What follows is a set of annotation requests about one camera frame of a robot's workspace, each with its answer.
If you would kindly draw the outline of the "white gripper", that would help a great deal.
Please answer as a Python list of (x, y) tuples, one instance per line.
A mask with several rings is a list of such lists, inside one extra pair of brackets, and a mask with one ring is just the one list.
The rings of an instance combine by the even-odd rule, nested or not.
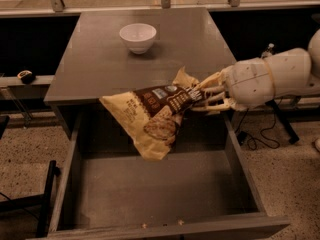
[(196, 86), (197, 90), (207, 93), (224, 93), (210, 96), (195, 103), (195, 112), (221, 112), (230, 109), (238, 111), (256, 108), (275, 97), (275, 83), (271, 69), (261, 58), (239, 61), (232, 66), (214, 73)]

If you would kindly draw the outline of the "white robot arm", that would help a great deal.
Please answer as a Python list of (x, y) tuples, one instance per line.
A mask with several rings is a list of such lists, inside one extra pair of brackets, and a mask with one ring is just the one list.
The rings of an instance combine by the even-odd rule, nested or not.
[(307, 49), (294, 48), (264, 58), (238, 61), (206, 78), (198, 86), (203, 100), (197, 112), (243, 111), (283, 96), (320, 93), (320, 30)]

